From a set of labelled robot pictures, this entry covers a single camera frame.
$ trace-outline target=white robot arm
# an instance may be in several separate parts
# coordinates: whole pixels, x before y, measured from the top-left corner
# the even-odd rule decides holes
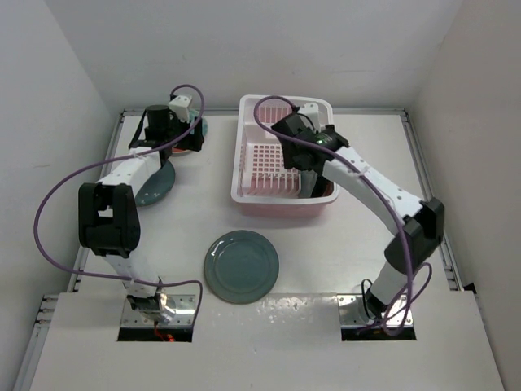
[[[148,179],[160,171],[172,154],[172,148],[152,152],[184,133],[190,127],[191,97],[176,96],[168,106],[149,106],[129,145],[129,155],[107,176],[96,183],[84,183],[79,190],[79,237],[82,246],[106,260],[124,280],[133,308],[149,318],[160,320],[164,311],[160,291],[135,280],[160,283],[150,268],[147,255],[140,252],[141,235],[135,197]],[[140,138],[145,116],[148,126]],[[202,121],[177,144],[185,150],[200,151],[204,142]]]
[[[322,131],[315,131],[315,129],[319,129],[315,124],[316,121],[313,120],[313,118],[317,118],[317,113],[313,115],[309,111],[309,107],[306,107],[305,115],[310,118],[309,122],[313,125],[313,129],[303,122],[301,114],[300,111],[294,111],[272,125],[272,130],[286,136],[285,138],[279,137],[285,168],[295,168],[300,171],[311,170],[319,176],[337,183],[378,216],[389,231],[395,235],[394,240],[384,252],[387,262],[381,269],[379,277],[367,291],[366,305],[363,307],[364,310],[367,309],[370,312],[370,314],[366,314],[366,320],[369,320],[368,317],[381,318],[393,297],[407,283],[407,265],[395,220],[374,190],[368,186],[366,181],[362,180],[361,175],[364,175],[384,196],[399,217],[401,228],[409,242],[413,272],[441,243],[444,229],[444,206],[436,198],[428,202],[422,201],[384,177],[358,155],[349,145],[348,140],[335,132],[333,125],[327,125]],[[295,138],[307,144],[315,144],[333,151],[337,154],[337,158],[290,141]],[[359,174],[347,167],[338,156],[350,162]]]

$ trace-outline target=white table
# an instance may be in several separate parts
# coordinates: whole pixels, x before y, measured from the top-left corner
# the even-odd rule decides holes
[[[376,278],[391,234],[345,191],[314,219],[241,215],[230,198],[237,116],[207,119],[204,149],[171,159],[177,171],[171,193],[139,209],[140,246],[163,281],[203,279],[215,239],[238,229],[259,232],[280,259],[272,292],[251,305],[231,305],[206,290],[191,344],[117,342],[125,290],[83,278],[78,292],[59,297],[32,391],[502,389],[474,297],[449,290],[440,252],[430,260],[431,284],[413,307],[418,340],[342,342],[335,294],[360,292],[362,279]],[[335,124],[376,169],[421,195],[402,119],[342,114]],[[125,116],[117,156],[126,153],[138,121]],[[85,269],[112,272],[92,254]]]

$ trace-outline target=white wall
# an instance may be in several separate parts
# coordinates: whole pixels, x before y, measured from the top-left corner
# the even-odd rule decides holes
[[[461,0],[46,0],[113,107],[164,102],[180,82],[211,106],[302,94],[403,106]]]
[[[68,276],[33,242],[39,201],[73,168],[103,157],[116,120],[42,0],[3,0],[0,11],[0,390],[11,389],[42,294]],[[43,218],[51,254],[69,265],[78,249],[78,183]]]
[[[521,389],[521,2],[464,2],[412,118],[504,383]]]

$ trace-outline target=purple cable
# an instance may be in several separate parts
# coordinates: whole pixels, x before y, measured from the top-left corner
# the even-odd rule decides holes
[[[371,325],[371,327],[375,327],[375,326],[380,326],[382,328],[382,330],[388,335],[388,336],[397,336],[398,334],[401,333],[401,330],[403,329],[402,328],[397,328],[397,329],[394,329],[394,330],[390,330],[388,327],[387,327],[387,322],[389,320],[391,320],[392,318],[394,318],[395,316],[397,316],[401,311],[403,310],[407,310],[409,311],[410,309],[410,306],[416,301],[416,299],[418,299],[420,297],[420,295],[423,293],[423,291],[425,290],[425,288],[427,287],[427,285],[431,282],[431,278],[432,278],[432,265],[429,263],[429,262],[424,262],[422,265],[420,265],[419,268],[417,268],[416,272],[414,273],[413,275],[413,279],[416,278],[416,275],[418,274],[418,272],[423,268],[423,267],[426,267],[428,268],[428,274],[427,274],[427,279],[425,280],[425,283],[422,285],[422,287],[420,288],[420,290],[413,296],[413,298],[411,299],[410,303],[409,303],[409,306],[407,305],[404,305],[401,309],[399,309],[396,313],[394,313],[393,315],[391,315],[391,308],[392,308],[392,304],[393,303],[396,303],[401,295],[403,295],[404,291],[407,289],[407,287],[403,287],[402,289],[400,289],[400,291],[398,291],[398,293],[392,298],[391,300],[391,304],[387,306],[387,309],[385,310],[385,314],[383,315],[383,318],[377,322],[377,323],[374,323]]]
[[[343,156],[339,155],[338,153],[330,151],[329,149],[327,149],[325,147],[321,147],[314,143],[309,143],[307,141],[299,140],[299,139],[293,138],[291,136],[286,136],[285,134],[280,134],[279,132],[276,132],[275,130],[272,130],[268,126],[264,125],[261,122],[261,120],[259,119],[259,108],[261,107],[261,104],[263,104],[264,102],[271,100],[271,99],[282,100],[283,102],[289,104],[291,109],[296,107],[295,104],[293,104],[293,102],[291,100],[284,98],[282,96],[277,96],[277,95],[266,96],[266,97],[262,98],[261,100],[259,100],[256,103],[255,107],[253,108],[253,118],[255,119],[255,122],[263,130],[273,134],[274,136],[276,136],[278,138],[282,138],[284,140],[291,141],[293,143],[300,144],[302,146],[309,147],[312,149],[316,149],[320,152],[324,152],[328,155],[331,155],[335,159],[339,160],[341,163],[346,165],[354,173],[356,173],[356,174],[360,173],[360,171],[357,169],[357,167],[355,167],[350,161],[346,160]],[[385,199],[383,194],[378,190],[378,188],[369,179],[367,179],[364,175],[361,175],[360,180],[362,180],[368,186],[368,188],[371,189],[372,192],[380,199],[380,201],[383,202],[383,204],[385,205],[385,208],[391,214],[392,220],[396,224],[396,228],[398,230],[398,236],[400,237],[401,246],[402,246],[402,248],[404,250],[404,254],[405,254],[405,266],[406,266],[406,273],[407,273],[407,285],[405,286],[405,289],[407,291],[407,303],[405,304],[405,309],[408,311],[410,309],[410,305],[412,304],[412,291],[413,291],[413,278],[414,278],[413,277],[413,262],[412,262],[412,256],[410,253],[409,243],[407,241],[407,236],[405,235],[405,232],[404,232],[404,229],[402,226],[401,217],[398,216],[398,214],[396,213],[394,208],[387,202],[387,200]],[[398,333],[400,333],[403,330],[403,327],[405,325],[405,320],[406,320],[405,318],[406,317],[404,317],[402,319],[400,326],[397,328]],[[384,317],[382,319],[383,324],[385,324],[387,322],[387,320],[388,319],[386,319]]]
[[[183,134],[181,134],[179,137],[175,138],[174,140],[170,141],[169,143],[166,143],[164,145],[160,145],[159,147],[151,149],[150,151],[145,151],[145,152],[138,153],[138,154],[136,154],[137,156],[145,156],[145,155],[149,155],[149,154],[154,153],[154,152],[158,152],[158,151],[162,151],[162,150],[167,149],[167,148],[171,148],[175,144],[179,143],[183,138],[185,138],[193,129],[195,129],[197,124],[199,124],[199,122],[202,120],[203,113],[204,113],[204,96],[203,96],[203,93],[201,92],[201,90],[199,88],[197,88],[196,86],[193,86],[192,84],[181,84],[181,85],[175,87],[172,90],[172,92],[170,93],[170,95],[175,93],[177,90],[180,90],[181,88],[186,88],[186,87],[187,88],[191,88],[192,90],[194,90],[199,95],[199,98],[200,98],[200,101],[201,101],[201,107],[200,107],[200,110],[199,110],[199,116],[197,118],[195,118],[195,121],[192,123],[192,125]],[[43,248],[42,242],[40,241],[40,235],[38,233],[38,225],[40,223],[40,216],[42,215],[43,208],[46,206],[47,202],[49,201],[49,198],[51,198],[52,195],[62,185],[64,185],[68,180],[76,177],[77,175],[79,175],[81,173],[84,173],[85,171],[87,171],[89,169],[93,169],[95,167],[99,167],[100,165],[106,165],[108,163],[114,163],[116,161],[128,160],[128,159],[133,159],[133,158],[134,158],[133,155],[118,156],[118,157],[112,157],[111,159],[102,160],[102,161],[99,161],[97,163],[93,163],[91,165],[87,165],[87,166],[85,166],[85,167],[83,167],[81,169],[78,169],[77,171],[74,171],[73,173],[69,174],[67,177],[63,178],[52,189],[50,189],[50,191],[47,193],[47,195],[44,197],[43,201],[40,203],[40,206],[38,206],[38,209],[37,209],[37,212],[36,212],[36,216],[34,217],[33,235],[34,235],[34,241],[36,243],[36,246],[38,247],[38,250],[40,251],[42,256],[52,266],[54,266],[54,267],[56,267],[58,269],[61,269],[63,271],[66,271],[68,273],[74,274],[74,275],[86,275],[87,277],[99,277],[99,278],[102,278],[102,279],[119,279],[119,280],[122,280],[122,281],[130,281],[131,280],[130,277],[122,277],[122,276],[119,276],[119,275],[106,275],[104,273],[91,273],[91,272],[88,272],[88,271],[74,270],[72,267],[68,267],[68,266],[65,266],[65,265],[62,265],[62,264],[58,263]],[[194,320],[192,322],[192,329],[194,328],[195,320],[197,320],[197,316],[199,314],[201,301],[203,300],[203,285],[202,285],[202,283],[200,281],[198,281],[197,279],[191,279],[191,280],[187,280],[187,281],[181,281],[179,283],[152,283],[150,281],[143,281],[141,279],[135,279],[134,282],[135,283],[141,283],[143,285],[148,285],[150,287],[158,287],[158,288],[179,287],[179,286],[188,285],[188,284],[191,284],[191,283],[196,283],[197,285],[199,285],[199,299],[198,299],[198,302],[197,302],[197,308],[195,309],[195,313],[194,313]]]

